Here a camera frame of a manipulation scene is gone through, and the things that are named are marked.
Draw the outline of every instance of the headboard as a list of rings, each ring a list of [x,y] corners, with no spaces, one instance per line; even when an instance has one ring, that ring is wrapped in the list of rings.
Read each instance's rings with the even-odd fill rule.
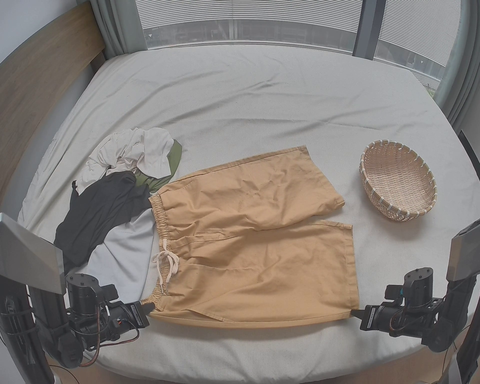
[[[103,48],[87,1],[44,26],[0,63],[0,202],[35,129],[90,62],[101,65]]]

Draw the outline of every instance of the black garment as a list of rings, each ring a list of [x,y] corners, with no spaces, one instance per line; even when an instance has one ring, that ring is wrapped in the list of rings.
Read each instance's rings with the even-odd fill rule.
[[[53,242],[63,251],[65,274],[85,264],[112,228],[152,208],[148,186],[136,187],[135,183],[132,172],[114,172],[88,186],[80,196],[75,181],[72,183],[70,211],[57,227]]]

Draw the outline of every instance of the mattress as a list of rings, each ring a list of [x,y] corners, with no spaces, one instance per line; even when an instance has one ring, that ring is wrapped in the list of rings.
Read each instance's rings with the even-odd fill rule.
[[[45,153],[19,221],[52,241],[68,210],[71,182],[88,155],[106,135],[133,127],[165,128],[183,145],[174,179],[306,144],[345,199],[328,219],[353,224],[362,308],[381,303],[387,284],[401,284],[406,272],[424,266],[434,269],[434,295],[442,297],[450,239],[480,217],[473,166],[409,71],[304,48],[221,45],[108,60]],[[410,146],[432,169],[438,200],[427,215],[398,223],[370,203],[359,162],[365,146],[378,139]],[[152,265],[144,296],[155,273]],[[478,296],[476,290],[471,312]],[[102,349],[98,362],[130,377],[178,383],[301,383],[356,372],[420,348],[419,339],[362,332],[359,325],[349,318],[223,330],[151,319],[139,340]]]

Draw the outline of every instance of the wicker basket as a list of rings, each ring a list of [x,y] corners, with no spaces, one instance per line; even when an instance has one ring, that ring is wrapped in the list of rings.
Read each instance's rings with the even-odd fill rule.
[[[432,171],[406,145],[390,140],[370,143],[361,155],[360,175],[370,201],[392,220],[422,216],[435,205]]]

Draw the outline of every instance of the white drawstring bow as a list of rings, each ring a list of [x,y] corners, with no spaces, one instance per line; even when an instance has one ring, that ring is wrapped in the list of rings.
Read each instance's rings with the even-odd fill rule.
[[[161,273],[161,266],[162,266],[162,263],[163,263],[163,259],[166,258],[168,260],[168,263],[170,264],[170,268],[168,269],[167,279],[165,280],[166,284],[168,284],[172,275],[174,275],[178,272],[180,259],[176,254],[174,254],[173,252],[170,252],[167,249],[167,239],[163,239],[162,245],[163,245],[163,250],[160,251],[159,253],[157,253],[152,258],[152,262],[156,263],[156,268],[158,270],[158,279],[160,280],[160,288],[161,288],[162,294],[163,294],[164,293],[163,292],[163,278],[162,278],[162,273]]]

